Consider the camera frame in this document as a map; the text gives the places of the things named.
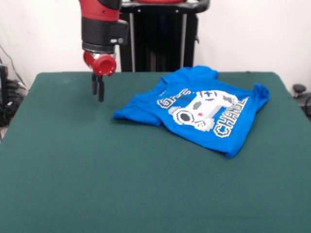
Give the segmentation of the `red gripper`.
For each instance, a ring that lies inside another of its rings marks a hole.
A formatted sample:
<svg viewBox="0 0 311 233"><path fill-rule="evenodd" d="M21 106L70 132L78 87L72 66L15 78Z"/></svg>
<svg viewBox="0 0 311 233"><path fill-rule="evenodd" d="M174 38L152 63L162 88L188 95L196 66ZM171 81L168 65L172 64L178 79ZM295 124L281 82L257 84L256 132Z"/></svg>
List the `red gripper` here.
<svg viewBox="0 0 311 233"><path fill-rule="evenodd" d="M98 100L104 101L104 81L103 75L111 76L116 71L116 60L109 54L94 54L84 51L83 59L85 64L93 70L91 76L91 91L97 95L97 83L99 85Z"/></svg>

